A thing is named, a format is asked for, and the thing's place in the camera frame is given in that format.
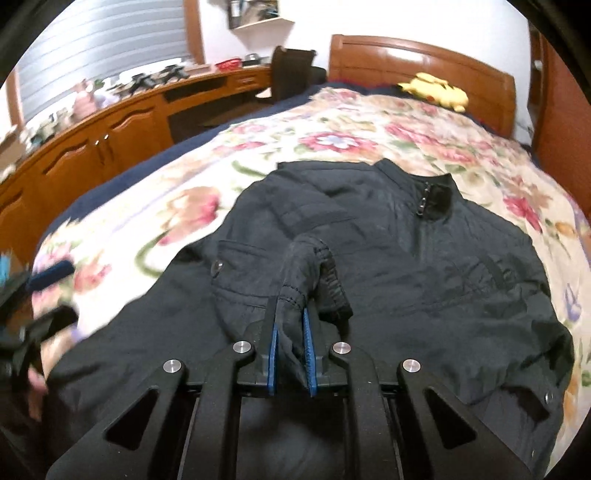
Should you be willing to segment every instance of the navy blue blanket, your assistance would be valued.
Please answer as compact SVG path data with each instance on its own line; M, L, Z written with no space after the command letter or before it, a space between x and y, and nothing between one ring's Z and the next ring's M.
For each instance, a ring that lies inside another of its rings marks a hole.
M103 205L104 203L111 200L111 198L117 196L118 194L124 192L131 186L138 183L140 180L146 178L148 175L152 174L159 168L167 165L168 163L176 160L177 158L181 157L185 153L190 152L196 148L205 145L210 140L214 139L218 133L227 129L231 124L235 124L238 122L243 122L245 120L249 120L252 118L263 118L270 115L275 115L276 113L285 112L297 106L303 105L310 100L310 96L318 93L320 89L325 87L333 87L333 88L348 88L350 90L355 90L362 95L390 95L390 96L397 96L402 98L414 98L412 95L408 93L402 92L396 86L393 87L378 87L378 88L365 88L358 85L351 85L347 83L325 83L323 85L315 85L310 87L301 95L295 96L293 98L284 100L282 102L278 102L269 108L265 108L260 110L256 113L252 113L247 116L243 116L241 118L232 120L227 124L221 125L217 128L212 130L208 130L196 137L189 138L184 142L181 142L163 152L159 153L158 155L146 160L133 168L130 168L128 171L122 173L121 175L115 177L114 179L108 181L107 183L102 184L101 186L85 193L81 197L79 197L70 207L68 207L60 216L58 216L51 225L47 228L43 236L41 237L41 241L43 239L53 233L62 223L64 223L68 218L70 219L82 219L90 212L96 210L98 207Z

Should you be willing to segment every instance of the blue gripper pad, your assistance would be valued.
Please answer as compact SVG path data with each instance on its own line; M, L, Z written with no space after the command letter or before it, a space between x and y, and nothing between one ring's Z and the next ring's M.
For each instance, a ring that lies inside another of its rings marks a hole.
M316 396L318 384L316 382L316 355L314 353L314 342L312 341L312 331L310 329L310 317L308 309L304 309L302 318L304 330L304 353L306 355L306 378L308 380L308 391L310 396Z
M75 272L74 265L69 260L61 260L48 269L32 275L27 283L27 290L41 291Z
M269 349L269 374L267 376L267 391L270 396L275 395L275 375L277 365L277 341L279 339L279 332L277 325L273 326L273 334L271 336L271 348Z

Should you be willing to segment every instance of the metal bolt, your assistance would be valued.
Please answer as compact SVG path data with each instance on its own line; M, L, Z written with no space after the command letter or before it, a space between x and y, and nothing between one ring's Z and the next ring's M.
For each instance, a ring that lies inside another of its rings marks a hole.
M251 344L246 340L240 340L239 342L234 343L232 348L236 353L246 353L251 349Z
M347 342L336 342L333 345L333 351L339 355L344 355L351 351L351 346Z
M405 360L402 362L402 368L404 368L407 372L415 373L421 369L421 364L412 358Z
M168 360L167 362L164 362L162 368L164 368L166 373L173 374L181 370L181 366L182 364L178 360Z

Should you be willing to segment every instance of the jacket pocket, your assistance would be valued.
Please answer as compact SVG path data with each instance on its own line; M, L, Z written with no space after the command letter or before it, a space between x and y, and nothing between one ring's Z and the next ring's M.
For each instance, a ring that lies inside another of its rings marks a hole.
M252 245L222 240L211 266L212 293L226 334L240 340L246 327L262 320L269 296L277 294L277 257Z

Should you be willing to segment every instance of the wall shelf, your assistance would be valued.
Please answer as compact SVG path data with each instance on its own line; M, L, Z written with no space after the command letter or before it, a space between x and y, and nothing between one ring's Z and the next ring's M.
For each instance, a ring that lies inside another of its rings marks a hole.
M254 22L254 23L249 23L247 25L241 25L240 27L236 27L233 28L232 31L245 31L250 29L251 27L257 27L259 25L270 25L270 24L275 24L275 25L286 25L286 24L292 24L294 23L292 20L288 20L286 18L283 17L275 17L275 18L268 18L266 20L260 20L258 22Z

